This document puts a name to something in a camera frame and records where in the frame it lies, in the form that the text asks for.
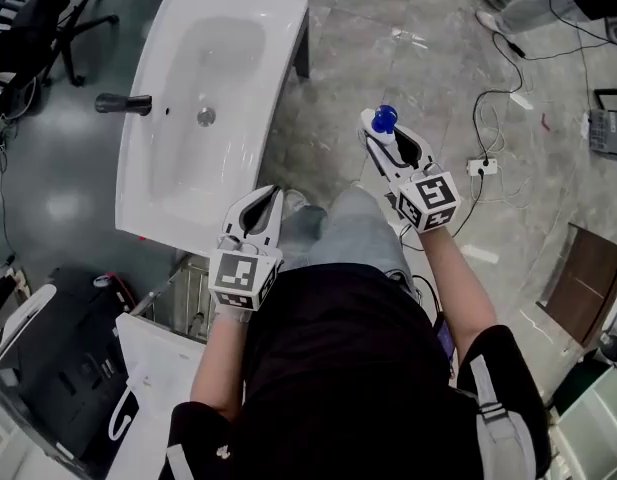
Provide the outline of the person's left hand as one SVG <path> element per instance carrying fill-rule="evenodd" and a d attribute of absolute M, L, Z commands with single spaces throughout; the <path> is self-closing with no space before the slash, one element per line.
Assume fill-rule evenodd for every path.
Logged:
<path fill-rule="evenodd" d="M 216 318 L 231 319 L 239 324 L 247 324 L 252 316 L 252 311 L 241 307 L 218 304 L 214 308 Z"/>

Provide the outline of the white counter slab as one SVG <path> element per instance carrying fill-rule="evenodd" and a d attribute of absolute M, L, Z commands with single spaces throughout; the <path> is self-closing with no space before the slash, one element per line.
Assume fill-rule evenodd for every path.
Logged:
<path fill-rule="evenodd" d="M 0 329 L 0 357 L 56 293 L 57 289 L 54 285 L 43 285 L 6 320 Z"/>

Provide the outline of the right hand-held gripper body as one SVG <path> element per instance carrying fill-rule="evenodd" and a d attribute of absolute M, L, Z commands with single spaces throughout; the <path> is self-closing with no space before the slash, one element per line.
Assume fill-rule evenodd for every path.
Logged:
<path fill-rule="evenodd" d="M 419 234 L 447 226 L 460 206 L 460 197 L 449 172 L 399 174 L 389 182 L 389 189 L 398 216 Z"/>

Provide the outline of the wooden slatted stand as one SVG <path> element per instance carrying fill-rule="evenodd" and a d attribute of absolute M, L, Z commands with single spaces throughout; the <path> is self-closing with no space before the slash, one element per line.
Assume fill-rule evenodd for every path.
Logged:
<path fill-rule="evenodd" d="M 171 275 L 139 301 L 130 314 L 206 343 L 214 319 L 208 282 L 209 259 L 186 254 Z"/>

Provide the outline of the white oblong sink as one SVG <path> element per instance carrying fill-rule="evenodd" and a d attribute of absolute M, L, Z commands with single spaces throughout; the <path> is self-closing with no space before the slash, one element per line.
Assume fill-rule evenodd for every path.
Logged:
<path fill-rule="evenodd" d="M 307 0 L 162 0 L 131 88 L 115 226 L 208 255 L 229 207 L 257 184 L 290 73 L 309 74 Z"/>

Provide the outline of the person's white shoe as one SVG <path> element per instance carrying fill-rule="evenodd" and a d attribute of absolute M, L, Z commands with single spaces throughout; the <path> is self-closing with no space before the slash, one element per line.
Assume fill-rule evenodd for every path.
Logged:
<path fill-rule="evenodd" d="M 282 219 L 289 218 L 305 206 L 309 205 L 307 197 L 298 190 L 287 189 L 284 191 Z"/>

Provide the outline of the blue-capped white bottle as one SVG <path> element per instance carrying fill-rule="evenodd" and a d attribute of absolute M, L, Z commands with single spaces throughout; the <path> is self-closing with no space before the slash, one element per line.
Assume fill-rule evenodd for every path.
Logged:
<path fill-rule="evenodd" d="M 377 144 L 387 159 L 402 166 L 395 134 L 397 120 L 398 114 L 390 105 L 364 109 L 360 114 L 359 136 L 365 147 L 369 142 Z"/>

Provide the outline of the person's black shirt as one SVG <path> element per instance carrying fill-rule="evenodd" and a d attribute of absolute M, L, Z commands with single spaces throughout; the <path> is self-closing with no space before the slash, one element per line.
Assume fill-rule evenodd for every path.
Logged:
<path fill-rule="evenodd" d="M 360 264 L 282 273 L 251 318 L 233 419 L 172 412 L 168 442 L 193 480 L 485 480 L 488 427 L 523 422 L 528 460 L 498 452 L 493 480 L 543 476 L 547 417 L 512 332 L 477 335 L 457 375 L 421 307 Z"/>

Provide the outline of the person's waist device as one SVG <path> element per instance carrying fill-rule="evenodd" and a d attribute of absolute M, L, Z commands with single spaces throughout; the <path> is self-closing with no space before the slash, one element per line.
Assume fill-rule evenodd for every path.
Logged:
<path fill-rule="evenodd" d="M 436 314 L 436 318 L 433 324 L 433 332 L 442 346 L 448 364 L 452 365 L 455 353 L 455 343 L 443 311 L 439 311 Z"/>

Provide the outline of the white power strip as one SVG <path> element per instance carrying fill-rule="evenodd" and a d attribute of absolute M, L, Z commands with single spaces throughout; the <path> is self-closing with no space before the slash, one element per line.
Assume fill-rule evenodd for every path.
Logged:
<path fill-rule="evenodd" d="M 496 175 L 499 170 L 495 158 L 470 159 L 467 161 L 467 174 L 470 177 L 484 177 Z"/>

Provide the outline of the brown wooden panel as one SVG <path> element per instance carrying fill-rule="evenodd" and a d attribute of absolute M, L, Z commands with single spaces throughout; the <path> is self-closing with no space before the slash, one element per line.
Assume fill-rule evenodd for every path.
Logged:
<path fill-rule="evenodd" d="M 535 305 L 581 347 L 600 332 L 617 296 L 617 244 L 570 223 Z"/>

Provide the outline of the white slab with striped end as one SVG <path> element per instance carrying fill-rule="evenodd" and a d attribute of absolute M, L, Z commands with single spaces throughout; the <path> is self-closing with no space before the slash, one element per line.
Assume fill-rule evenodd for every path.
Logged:
<path fill-rule="evenodd" d="M 594 89 L 597 107 L 589 113 L 589 149 L 597 154 L 617 158 L 617 109 L 607 108 L 603 97 L 617 97 L 617 88 Z"/>

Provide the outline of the person's left forearm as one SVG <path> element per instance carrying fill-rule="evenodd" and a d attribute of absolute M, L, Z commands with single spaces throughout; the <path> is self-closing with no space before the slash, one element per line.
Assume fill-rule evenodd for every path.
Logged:
<path fill-rule="evenodd" d="M 205 404 L 229 421 L 242 405 L 246 335 L 246 323 L 226 315 L 215 318 L 190 393 L 191 401 Z"/>

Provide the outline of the black equipment case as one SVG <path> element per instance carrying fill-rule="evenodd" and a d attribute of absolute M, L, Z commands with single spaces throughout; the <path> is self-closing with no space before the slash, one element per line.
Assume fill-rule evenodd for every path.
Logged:
<path fill-rule="evenodd" d="M 56 293 L 16 341 L 17 394 L 38 431 L 90 467 L 119 448 L 108 425 L 128 379 L 116 319 L 132 306 L 111 274 L 57 268 Z"/>

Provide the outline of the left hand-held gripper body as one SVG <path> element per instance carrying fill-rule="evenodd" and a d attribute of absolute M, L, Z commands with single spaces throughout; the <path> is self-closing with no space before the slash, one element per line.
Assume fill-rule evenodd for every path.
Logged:
<path fill-rule="evenodd" d="M 282 263 L 275 247 L 224 235 L 211 252 L 208 289 L 220 308 L 258 311 Z"/>

